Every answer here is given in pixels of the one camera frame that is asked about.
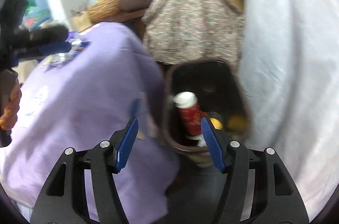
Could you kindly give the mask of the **left hand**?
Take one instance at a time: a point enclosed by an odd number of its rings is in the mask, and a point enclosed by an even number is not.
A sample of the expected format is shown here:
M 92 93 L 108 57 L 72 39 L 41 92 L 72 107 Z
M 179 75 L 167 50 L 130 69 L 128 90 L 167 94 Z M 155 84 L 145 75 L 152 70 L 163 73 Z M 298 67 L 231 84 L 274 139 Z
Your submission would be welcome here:
M 6 104 L 3 115 L 1 115 L 1 129 L 4 131 L 11 130 L 17 122 L 17 113 L 19 111 L 19 102 L 22 92 L 19 81 L 16 80 L 9 97 L 9 102 Z

